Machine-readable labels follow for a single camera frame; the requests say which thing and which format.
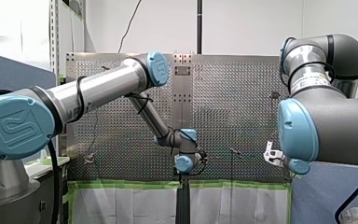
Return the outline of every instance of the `pegboard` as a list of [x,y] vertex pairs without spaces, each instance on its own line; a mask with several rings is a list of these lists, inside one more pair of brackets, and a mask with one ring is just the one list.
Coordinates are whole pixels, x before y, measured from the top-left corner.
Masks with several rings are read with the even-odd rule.
[[[127,56],[68,54],[68,81],[116,67]],[[271,93],[284,96],[286,92],[278,76],[278,57],[166,57],[171,72],[168,84],[147,93],[169,126],[197,130],[199,146],[210,160],[196,178],[283,182],[282,170],[262,156],[267,140],[276,138],[279,99],[271,99]],[[232,157],[231,149],[241,155]],[[71,179],[173,179],[170,149],[153,143],[153,134],[127,98],[69,125],[67,152],[72,158]],[[94,161],[85,162],[92,154]]]

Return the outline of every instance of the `black stand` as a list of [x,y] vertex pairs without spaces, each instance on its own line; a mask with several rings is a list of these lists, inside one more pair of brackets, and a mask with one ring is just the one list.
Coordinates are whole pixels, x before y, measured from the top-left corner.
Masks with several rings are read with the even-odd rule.
[[202,54],[202,0],[197,2],[197,54]]
[[190,224],[190,183],[182,177],[181,188],[176,192],[176,220],[175,224]]

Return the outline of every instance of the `blue panel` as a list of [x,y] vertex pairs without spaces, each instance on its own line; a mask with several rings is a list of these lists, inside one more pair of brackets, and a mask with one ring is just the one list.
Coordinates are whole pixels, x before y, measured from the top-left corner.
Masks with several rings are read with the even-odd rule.
[[0,96],[0,159],[31,156],[53,133],[54,118],[44,104],[25,96]]
[[[313,162],[293,181],[292,224],[336,223],[334,214],[358,187],[358,167]],[[348,208],[358,206],[358,197]]]
[[0,57],[0,90],[16,91],[31,86],[48,89],[56,85],[53,73]]

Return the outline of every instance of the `blue joint cap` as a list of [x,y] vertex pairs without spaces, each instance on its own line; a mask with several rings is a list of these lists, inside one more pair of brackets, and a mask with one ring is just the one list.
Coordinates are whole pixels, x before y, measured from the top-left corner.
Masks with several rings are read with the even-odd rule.
[[283,154],[302,161],[315,161],[319,139],[308,110],[296,99],[281,101],[278,130]]
[[188,156],[179,156],[175,160],[175,167],[180,173],[189,173],[193,169],[193,161]]
[[197,131],[195,129],[181,129],[182,132],[184,132],[185,134],[181,133],[181,136],[191,140],[193,139],[195,142],[197,142]]
[[297,175],[306,175],[310,171],[310,163],[307,161],[291,159],[288,168]]
[[0,160],[18,160],[43,149],[54,133],[54,118],[38,101],[0,96]]
[[159,52],[150,52],[147,54],[147,71],[155,87],[165,85],[170,77],[168,61],[164,55]]

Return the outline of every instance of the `robotic arm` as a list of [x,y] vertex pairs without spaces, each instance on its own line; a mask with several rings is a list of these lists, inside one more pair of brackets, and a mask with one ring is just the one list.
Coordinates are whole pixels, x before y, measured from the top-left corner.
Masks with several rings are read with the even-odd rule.
[[161,53],[125,59],[115,69],[80,77],[48,90],[32,87],[0,96],[0,160],[18,160],[35,154],[62,132],[66,123],[118,97],[129,96],[158,143],[180,148],[179,172],[189,173],[200,164],[194,130],[169,129],[143,91],[163,86],[169,68]]
[[358,99],[348,98],[358,83],[358,42],[347,35],[291,40],[281,60],[291,94],[278,111],[283,164],[298,174],[310,161],[358,165]]

